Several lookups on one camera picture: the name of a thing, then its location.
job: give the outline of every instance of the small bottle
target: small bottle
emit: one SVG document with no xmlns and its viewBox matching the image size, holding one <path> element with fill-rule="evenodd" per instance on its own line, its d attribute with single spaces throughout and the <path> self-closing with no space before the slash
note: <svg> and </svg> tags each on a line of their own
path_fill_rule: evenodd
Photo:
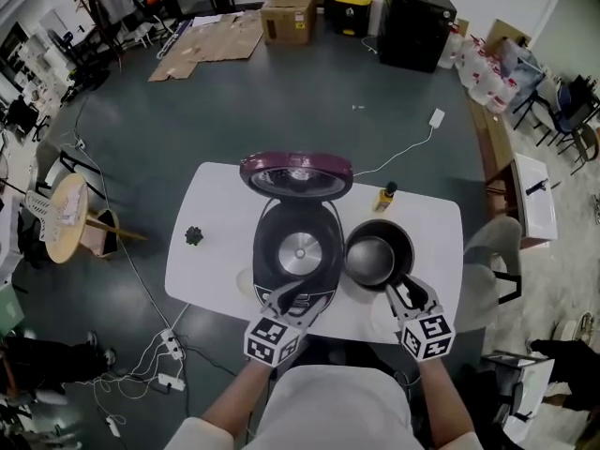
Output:
<svg viewBox="0 0 600 450">
<path fill-rule="evenodd" d="M 396 182 L 389 182 L 385 188 L 379 190 L 377 200 L 375 200 L 375 204 L 373 205 L 373 212 L 384 212 L 392 200 L 394 200 L 396 190 L 398 190 Z"/>
</svg>

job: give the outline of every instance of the white shirt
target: white shirt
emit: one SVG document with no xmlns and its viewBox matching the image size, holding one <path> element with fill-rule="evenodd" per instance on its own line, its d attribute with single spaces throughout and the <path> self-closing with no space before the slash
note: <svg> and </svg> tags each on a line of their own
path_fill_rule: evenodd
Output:
<svg viewBox="0 0 600 450">
<path fill-rule="evenodd" d="M 247 450 L 423 450 L 398 383 L 374 368 L 305 366 L 287 371 L 273 389 Z M 165 450 L 233 450 L 233 437 L 188 418 Z M 482 450 L 474 433 L 446 450 Z"/>
</svg>

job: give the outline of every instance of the round wooden table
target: round wooden table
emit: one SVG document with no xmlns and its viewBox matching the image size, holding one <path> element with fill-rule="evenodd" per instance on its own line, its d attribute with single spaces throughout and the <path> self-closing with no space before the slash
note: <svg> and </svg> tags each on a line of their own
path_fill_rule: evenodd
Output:
<svg viewBox="0 0 600 450">
<path fill-rule="evenodd" d="M 64 263 L 70 259 L 82 239 L 83 229 L 87 222 L 87 184 L 80 174 L 71 173 L 58 184 L 58 187 L 56 187 L 56 190 L 50 198 L 53 205 L 58 208 L 63 208 L 67 203 L 69 192 L 77 187 L 83 187 L 83 190 L 79 199 L 75 225 L 61 224 L 61 230 L 56 241 L 46 242 L 48 255 L 52 261 L 56 263 Z"/>
</svg>

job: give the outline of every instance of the person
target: person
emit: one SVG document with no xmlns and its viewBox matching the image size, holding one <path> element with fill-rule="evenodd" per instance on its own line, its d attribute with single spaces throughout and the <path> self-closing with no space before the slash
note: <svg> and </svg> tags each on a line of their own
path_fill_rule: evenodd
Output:
<svg viewBox="0 0 600 450">
<path fill-rule="evenodd" d="M 600 355 L 581 340 L 533 340 L 530 352 L 554 359 L 551 383 L 568 383 L 571 395 L 544 397 L 544 403 L 575 411 L 600 412 Z"/>
<path fill-rule="evenodd" d="M 114 363 L 114 350 L 102 351 L 88 333 L 85 343 L 64 343 L 26 337 L 5 337 L 0 345 L 0 394 L 11 406 L 40 399 L 65 404 L 63 383 L 86 382 Z"/>
<path fill-rule="evenodd" d="M 413 435 L 404 390 L 381 364 L 318 365 L 319 359 L 303 357 L 278 380 L 247 449 L 423 449 Z M 418 366 L 435 448 L 481 450 L 442 360 Z M 232 450 L 234 439 L 247 431 L 271 371 L 251 360 L 202 419 L 184 421 L 165 450 Z"/>
</svg>

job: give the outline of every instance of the purple rice cooker lid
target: purple rice cooker lid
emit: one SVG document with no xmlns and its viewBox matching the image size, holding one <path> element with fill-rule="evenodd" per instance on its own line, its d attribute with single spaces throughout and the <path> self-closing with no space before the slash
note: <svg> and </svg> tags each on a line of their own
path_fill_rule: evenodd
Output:
<svg viewBox="0 0 600 450">
<path fill-rule="evenodd" d="M 353 166 L 335 155 L 263 152 L 242 160 L 240 176 L 264 197 L 327 201 L 348 193 Z"/>
</svg>

